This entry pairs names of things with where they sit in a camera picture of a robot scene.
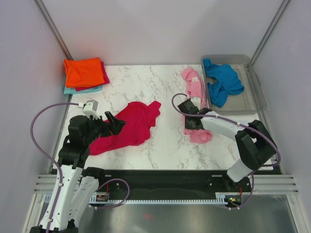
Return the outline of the magenta red t shirt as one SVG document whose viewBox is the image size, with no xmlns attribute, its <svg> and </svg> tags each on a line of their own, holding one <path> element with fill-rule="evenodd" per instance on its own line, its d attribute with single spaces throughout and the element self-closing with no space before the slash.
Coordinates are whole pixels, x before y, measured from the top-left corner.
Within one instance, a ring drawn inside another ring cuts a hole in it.
<svg viewBox="0 0 311 233">
<path fill-rule="evenodd" d="M 127 146 L 139 146 L 151 137 L 150 129 L 156 125 L 161 103 L 153 101 L 149 105 L 134 101 L 129 103 L 116 118 L 125 121 L 118 135 L 100 137 L 90 145 L 92 156 Z"/>
</svg>

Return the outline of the light pink t shirt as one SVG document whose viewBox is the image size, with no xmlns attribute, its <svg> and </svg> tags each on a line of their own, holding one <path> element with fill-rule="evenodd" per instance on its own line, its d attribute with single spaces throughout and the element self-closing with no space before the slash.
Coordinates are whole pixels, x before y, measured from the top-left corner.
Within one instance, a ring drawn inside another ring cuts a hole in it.
<svg viewBox="0 0 311 233">
<path fill-rule="evenodd" d="M 200 107 L 207 107 L 207 97 L 203 80 L 199 73 L 192 69 L 186 68 L 181 72 L 181 77 L 186 81 L 187 95 L 190 98 L 200 99 Z M 191 143 L 204 144 L 212 139 L 212 133 L 208 130 L 184 130 L 184 134 L 190 137 Z"/>
</svg>

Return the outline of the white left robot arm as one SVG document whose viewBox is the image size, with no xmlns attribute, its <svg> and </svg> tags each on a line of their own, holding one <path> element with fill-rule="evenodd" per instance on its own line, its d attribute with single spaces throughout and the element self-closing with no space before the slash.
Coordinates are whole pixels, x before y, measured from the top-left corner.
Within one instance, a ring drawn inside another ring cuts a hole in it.
<svg viewBox="0 0 311 233">
<path fill-rule="evenodd" d="M 85 208 L 96 191 L 105 189 L 107 180 L 101 168 L 85 169 L 89 146 L 99 137 L 118 135 L 125 121 L 105 113 L 107 121 L 96 113 L 75 116 L 69 121 L 58 155 L 57 177 L 49 206 L 32 233 L 76 233 Z"/>
</svg>

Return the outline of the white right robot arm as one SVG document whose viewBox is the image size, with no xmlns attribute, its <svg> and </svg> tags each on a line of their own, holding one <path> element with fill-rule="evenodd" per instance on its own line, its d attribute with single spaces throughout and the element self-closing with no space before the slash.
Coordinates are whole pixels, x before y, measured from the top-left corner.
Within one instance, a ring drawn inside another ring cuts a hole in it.
<svg viewBox="0 0 311 233">
<path fill-rule="evenodd" d="M 186 128 L 213 131 L 236 142 L 240 158 L 227 170 L 227 176 L 222 180 L 223 187 L 228 191 L 238 188 L 240 180 L 263 167 L 276 154 L 277 147 L 259 120 L 238 123 L 211 109 L 200 110 L 190 99 L 177 108 L 185 116 Z"/>
</svg>

